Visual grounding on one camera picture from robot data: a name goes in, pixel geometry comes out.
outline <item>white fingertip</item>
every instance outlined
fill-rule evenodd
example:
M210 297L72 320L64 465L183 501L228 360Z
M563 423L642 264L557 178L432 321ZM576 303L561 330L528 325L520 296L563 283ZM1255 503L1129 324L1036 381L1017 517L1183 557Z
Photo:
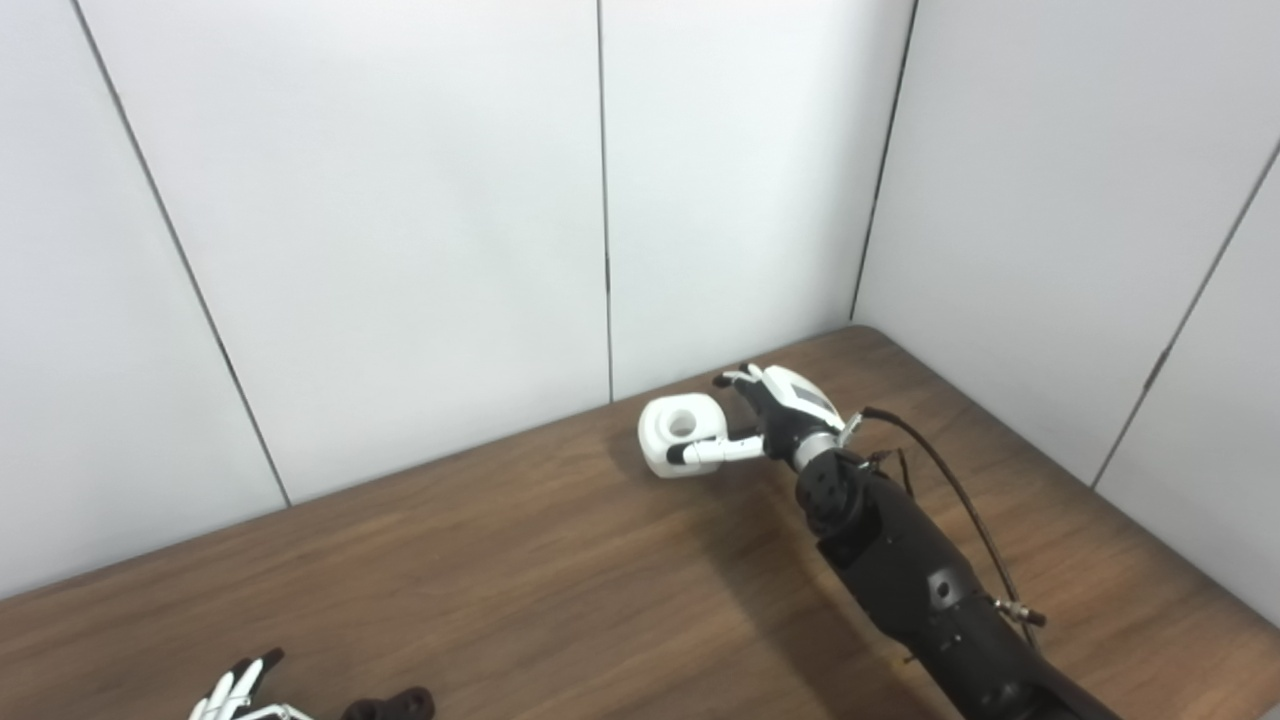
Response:
M218 684L214 685L214 692L209 693L209 705L205 706L204 720L216 720L218 712L223 708L223 703L227 701L227 693L232 692L232 683L236 676L230 673L223 674L218 678Z
M237 710L248 705L248 696L253 691L253 683L257 682L257 676L261 674L262 659L260 657L250 664L248 669L244 670L244 674L241 675L239 680L236 680L236 687L230 689L230 693L227 696L227 702L223 703L223 707L218 711L218 715L214 716L214 720L232 720L232 715L234 715Z
M209 698L207 697L200 698L200 702L196 703L196 707L191 708L191 715L187 716L187 720L200 720L200 716L205 714L206 705L209 705Z

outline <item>robotic hand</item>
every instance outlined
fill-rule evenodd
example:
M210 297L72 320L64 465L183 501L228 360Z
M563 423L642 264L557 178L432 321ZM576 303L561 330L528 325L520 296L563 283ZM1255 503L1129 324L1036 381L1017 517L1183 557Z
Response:
M257 660L241 660L218 679L209 694L200 698L188 720L312 720L292 705L250 710L264 675L283 659L284 651L275 648ZM434 716L431 693L424 688L410 688L385 701L356 701L342 714L342 720L431 720Z
M914 428L872 407L842 421L820 389L786 368L746 364L722 373L756 414L754 434L730 437L705 395L654 400L640 418L640 443L660 477L712 471L719 462L765 456L797 474L796 502L818 552L876 626L902 643L966 720L1119 720L1053 667L1027 624L1024 606L989 533L946 462ZM876 462L844 450L864 419L915 438L956 489L988 543L1009 600L983 588L968 559ZM1023 624L1023 642L1010 625Z

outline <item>white robotic hand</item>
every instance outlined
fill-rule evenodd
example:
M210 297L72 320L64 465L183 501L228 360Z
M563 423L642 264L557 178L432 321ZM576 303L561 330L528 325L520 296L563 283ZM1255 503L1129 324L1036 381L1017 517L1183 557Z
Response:
M262 676L283 659L284 651L275 648L257 660L241 660L200 698L187 720L312 720L284 703L250 710ZM342 720L430 720L434 716L431 693L425 688L410 688L389 700L356 701L342 714Z
M207 696L200 698L187 720L312 720L291 705L268 705L248 710L262 676L284 659L275 648L257 660L241 660L223 674Z
M724 413L703 393L659 397L640 415L645 460L663 478L698 475L721 462L771 457L799 470L818 451L832 447L846 428L831 400L808 379L777 365L744 364L716 377L746 398L758 421L753 432L730 433Z

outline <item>hole in object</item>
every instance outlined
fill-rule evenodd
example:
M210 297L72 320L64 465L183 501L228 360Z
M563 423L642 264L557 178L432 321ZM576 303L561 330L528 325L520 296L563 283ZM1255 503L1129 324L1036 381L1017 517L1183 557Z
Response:
M671 419L667 420L667 429L676 437L689 437L694 434L694 428L696 427L698 418L689 410L676 410L671 414Z

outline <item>black object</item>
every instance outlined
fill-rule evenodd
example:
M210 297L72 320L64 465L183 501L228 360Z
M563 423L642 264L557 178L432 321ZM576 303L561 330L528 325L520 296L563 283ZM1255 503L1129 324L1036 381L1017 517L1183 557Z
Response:
M357 700L340 720L431 720L435 701L426 688L410 688L387 700Z
M800 471L818 551L966 720L1120 720L1014 632L968 559L900 486L844 450Z
M969 493L965 492L964 486L960 484L960 479L951 471L951 468L947 466L946 460L938 455L938 451L933 448L933 445L924 439L924 436L922 436L919 430L913 428L906 420L887 410L864 407L863 418L869 420L881 420L900 428L902 432L911 436L911 439L919 443L924 452L928 454L928 456L933 460L933 464L938 466L942 477L946 478L947 484L950 484L951 489L955 491L956 498L960 501L960 505L964 506L965 512L969 514L969 519L973 520L973 527L978 530L978 536L982 538L982 544L987 547L987 553L991 555L991 561L996 565L996 573L1000 575L1001 584L1005 585L1005 592L1009 593L1009 600L1015 603L1021 603L1021 597L1018 594L1018 585L1014 584L1014 578L1009 574L1009 566L1005 565L1005 559L1000 555L1000 548L996 547L996 541L991 538L991 530L987 529L987 523L982 520L982 515L979 515L978 509L973 506L973 501L969 500ZM901 455L899 456L899 460L902 462L902 484L905 486L906 460L904 460ZM910 489L908 491L908 495L913 495ZM1032 630L1030 625L1042 625L1042 623L1023 624L1023 635L1027 638L1027 643L1036 648L1036 652L1039 652L1039 642L1036 641L1036 633Z

